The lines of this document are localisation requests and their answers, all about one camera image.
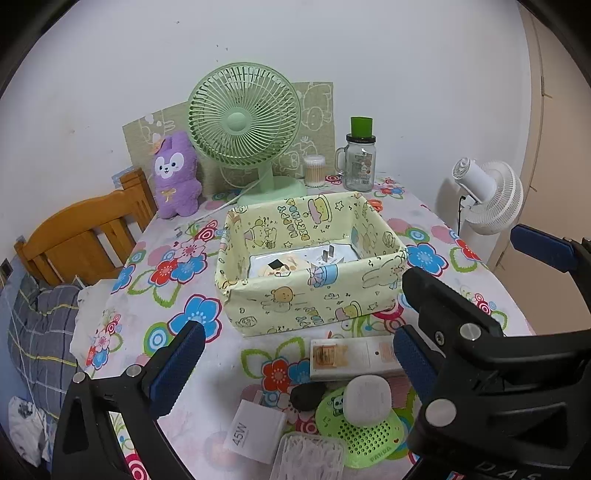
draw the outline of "green drain cover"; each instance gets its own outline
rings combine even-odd
[[[403,443],[404,427],[392,410],[375,427],[355,427],[343,415],[343,392],[339,388],[328,394],[316,409],[316,426],[327,437],[343,439],[347,443],[345,466],[366,468],[381,462]]]

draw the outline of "blue gripper pad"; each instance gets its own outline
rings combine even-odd
[[[419,399],[425,402],[437,380],[437,371],[404,327],[394,333],[394,355]]]
[[[562,273],[577,269],[577,258],[569,242],[527,225],[511,229],[511,244],[515,250],[540,260]]]
[[[184,334],[183,330],[188,328],[187,325],[170,345],[165,347],[174,348],[174,352],[150,385],[150,415],[154,419],[168,415],[173,409],[174,403],[205,349],[203,325],[197,322],[191,323],[193,325],[189,332],[183,335],[184,338],[179,337]]]

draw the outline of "green desk fan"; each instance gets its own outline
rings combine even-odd
[[[274,177],[272,160],[293,142],[301,108],[292,84],[256,63],[231,63],[207,74],[189,97],[189,137],[222,167],[258,169],[258,184],[238,205],[301,197],[301,181]]]

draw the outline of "plush bunny ear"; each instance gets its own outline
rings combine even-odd
[[[187,132],[184,130],[178,130],[172,134],[173,149],[174,151],[180,152],[188,148],[193,148]]]
[[[160,145],[160,148],[158,149],[158,151],[156,153],[166,152],[167,150],[170,150],[172,145],[173,145],[173,139],[171,137],[164,137],[164,140],[162,140],[162,145]]]

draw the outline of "wall outlet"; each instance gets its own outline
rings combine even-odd
[[[3,287],[4,285],[6,285],[7,281],[8,281],[8,277],[10,277],[10,274],[12,273],[12,265],[10,264],[10,262],[8,261],[7,258],[4,259],[4,262],[2,262],[2,264],[0,265],[0,287]]]

